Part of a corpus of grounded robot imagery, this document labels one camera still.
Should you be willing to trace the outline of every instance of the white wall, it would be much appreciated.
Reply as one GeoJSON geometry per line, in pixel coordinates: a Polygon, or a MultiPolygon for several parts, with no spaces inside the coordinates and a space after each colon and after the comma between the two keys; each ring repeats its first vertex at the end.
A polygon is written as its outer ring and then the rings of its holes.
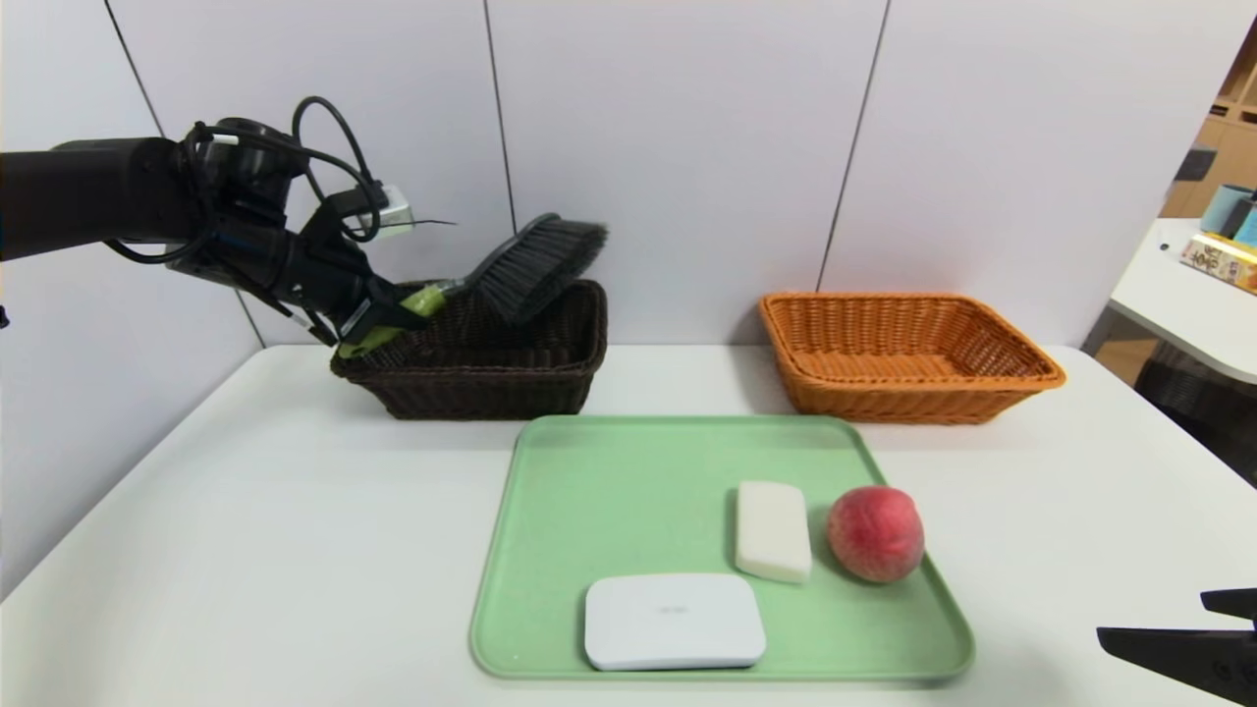
{"type": "MultiPolygon", "coordinates": [[[[3,146],[156,135],[101,0],[5,0],[3,146]]],[[[4,594],[259,348],[231,291],[89,245],[4,264],[4,594]]]]}
{"type": "MultiPolygon", "coordinates": [[[[112,4],[171,136],[182,136],[197,120],[212,123],[226,116],[288,132],[297,102],[321,94],[353,127],[375,176],[402,187],[416,218],[459,224],[420,226],[367,245],[380,274],[396,282],[466,274],[513,234],[479,0],[112,4]]],[[[310,108],[302,140],[352,162],[321,108],[310,108]]],[[[327,176],[324,187],[351,184],[334,170],[321,175],[327,176]]],[[[299,228],[312,209],[313,196],[300,181],[290,199],[290,224],[299,228]]],[[[245,299],[266,343],[313,341],[245,299]]]]}
{"type": "Polygon", "coordinates": [[[1254,13],[894,0],[822,287],[964,292],[1081,343],[1254,13]]]}
{"type": "Polygon", "coordinates": [[[489,0],[517,220],[606,220],[611,338],[753,341],[813,289],[884,0],[489,0]]]}

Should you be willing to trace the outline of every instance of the white sponge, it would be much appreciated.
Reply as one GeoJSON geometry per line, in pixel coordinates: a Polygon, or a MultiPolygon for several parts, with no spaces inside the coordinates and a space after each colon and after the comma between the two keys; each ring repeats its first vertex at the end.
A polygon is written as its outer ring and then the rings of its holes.
{"type": "Polygon", "coordinates": [[[802,584],[812,574],[803,492],[771,481],[738,484],[738,569],[802,584]]]}

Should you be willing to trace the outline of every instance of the white table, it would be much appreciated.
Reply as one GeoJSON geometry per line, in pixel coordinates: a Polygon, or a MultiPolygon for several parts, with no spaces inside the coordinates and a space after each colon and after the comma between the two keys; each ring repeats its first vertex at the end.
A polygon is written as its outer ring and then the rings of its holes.
{"type": "MultiPolygon", "coordinates": [[[[1257,384],[1257,296],[1178,262],[1199,225],[1156,219],[1109,306],[1210,369],[1257,384]]],[[[1106,336],[1104,323],[1097,330],[1106,336]]]]}
{"type": "MultiPolygon", "coordinates": [[[[950,683],[486,676],[468,626],[520,424],[395,421],[327,350],[285,346],[4,603],[4,706],[1216,706],[1095,626],[1242,628],[1197,595],[1257,586],[1257,493],[1095,361],[1050,352],[1070,382],[991,424],[861,426],[977,635],[950,683]]],[[[719,346],[612,347],[586,408],[787,411],[768,350],[719,346]]]]}

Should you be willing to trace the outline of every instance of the green tray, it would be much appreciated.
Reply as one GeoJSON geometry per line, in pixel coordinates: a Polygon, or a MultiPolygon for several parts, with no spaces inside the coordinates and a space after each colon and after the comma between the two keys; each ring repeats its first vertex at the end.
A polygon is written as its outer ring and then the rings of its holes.
{"type": "Polygon", "coordinates": [[[538,419],[515,443],[471,620],[471,652],[503,678],[958,674],[973,660],[973,634],[929,557],[906,579],[875,585],[847,574],[830,554],[830,506],[850,488],[880,483],[860,435],[832,418],[538,419]],[[803,491],[815,557],[803,585],[742,575],[763,615],[764,657],[737,671],[595,671],[583,648],[586,589],[616,575],[735,572],[734,504],[744,479],[803,491]]]}

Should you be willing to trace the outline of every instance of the brush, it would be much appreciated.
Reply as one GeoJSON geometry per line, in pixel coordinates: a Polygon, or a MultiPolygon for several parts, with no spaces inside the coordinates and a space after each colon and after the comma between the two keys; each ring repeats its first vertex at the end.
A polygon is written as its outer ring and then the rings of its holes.
{"type": "MultiPolygon", "coordinates": [[[[525,325],[588,269],[606,243],[607,228],[602,224],[542,214],[494,249],[471,274],[429,284],[400,304],[432,317],[446,299],[474,291],[508,325],[525,325]]],[[[396,327],[376,327],[361,343],[342,343],[337,355],[362,356],[401,332],[396,327]]]]}

